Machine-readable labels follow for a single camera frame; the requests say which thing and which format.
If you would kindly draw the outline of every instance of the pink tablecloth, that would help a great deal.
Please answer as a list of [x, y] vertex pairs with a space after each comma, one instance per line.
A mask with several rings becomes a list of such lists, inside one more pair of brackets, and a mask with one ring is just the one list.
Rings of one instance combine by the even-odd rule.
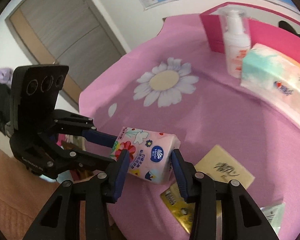
[[[85, 89], [79, 106], [102, 132], [117, 135], [127, 126], [176, 134], [194, 164], [220, 144], [256, 177], [248, 192], [260, 207], [286, 202], [280, 239], [299, 234], [300, 130], [227, 74], [225, 56], [210, 51], [198, 15], [169, 17], [157, 37]], [[87, 150], [110, 152], [91, 144]], [[170, 183], [127, 176], [122, 197], [108, 208], [128, 240], [189, 238], [160, 199]]]

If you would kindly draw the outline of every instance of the yellow flower center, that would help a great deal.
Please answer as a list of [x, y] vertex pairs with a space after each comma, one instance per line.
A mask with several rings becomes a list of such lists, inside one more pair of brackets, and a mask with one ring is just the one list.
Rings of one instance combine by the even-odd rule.
[[179, 74], [173, 70], [162, 71], [149, 81], [153, 90], [164, 91], [172, 88], [179, 81]]

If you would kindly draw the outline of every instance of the blue oval logo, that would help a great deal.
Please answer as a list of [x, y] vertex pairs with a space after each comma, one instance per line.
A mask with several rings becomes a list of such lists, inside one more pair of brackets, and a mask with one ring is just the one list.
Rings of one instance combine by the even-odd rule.
[[163, 150], [160, 146], [154, 146], [151, 150], [151, 158], [150, 160], [158, 163], [163, 159]]

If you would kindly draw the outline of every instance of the white pump bottle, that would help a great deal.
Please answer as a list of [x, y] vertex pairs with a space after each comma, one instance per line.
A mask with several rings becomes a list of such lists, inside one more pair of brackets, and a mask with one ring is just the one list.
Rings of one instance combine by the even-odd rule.
[[227, 31], [223, 33], [226, 64], [229, 75], [241, 78], [242, 59], [251, 48], [251, 38], [245, 33], [239, 9], [226, 11]]

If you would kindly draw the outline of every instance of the camera lens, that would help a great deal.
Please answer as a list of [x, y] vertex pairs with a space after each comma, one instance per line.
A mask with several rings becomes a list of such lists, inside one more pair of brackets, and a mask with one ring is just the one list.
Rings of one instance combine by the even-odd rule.
[[45, 79], [42, 81], [41, 84], [41, 91], [46, 92], [51, 88], [53, 83], [53, 76], [46, 76]]
[[31, 96], [31, 95], [33, 95], [34, 94], [34, 92], [37, 90], [37, 87], [38, 87], [38, 82], [37, 82], [37, 80], [32, 80], [29, 84], [28, 84], [28, 86], [27, 86], [27, 94], [29, 95], [29, 96]]
[[60, 87], [63, 83], [63, 76], [59, 76], [56, 80], [56, 87]]

